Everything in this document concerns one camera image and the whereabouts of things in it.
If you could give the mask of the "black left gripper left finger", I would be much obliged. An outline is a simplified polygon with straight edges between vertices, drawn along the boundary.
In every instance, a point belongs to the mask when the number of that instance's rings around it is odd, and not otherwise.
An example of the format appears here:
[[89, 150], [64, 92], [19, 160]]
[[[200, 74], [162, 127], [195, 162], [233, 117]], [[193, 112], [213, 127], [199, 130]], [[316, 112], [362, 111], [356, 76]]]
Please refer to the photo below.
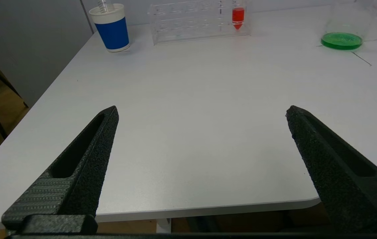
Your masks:
[[95, 216], [118, 122], [116, 106], [100, 111], [3, 213], [6, 229], [34, 214]]

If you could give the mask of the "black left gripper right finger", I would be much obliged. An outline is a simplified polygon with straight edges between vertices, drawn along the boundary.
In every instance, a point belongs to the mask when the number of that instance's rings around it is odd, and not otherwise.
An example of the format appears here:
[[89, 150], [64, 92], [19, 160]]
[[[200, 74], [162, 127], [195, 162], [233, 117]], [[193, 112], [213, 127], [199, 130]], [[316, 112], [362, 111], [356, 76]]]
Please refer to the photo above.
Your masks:
[[290, 106], [286, 119], [336, 230], [377, 233], [377, 166], [307, 110]]

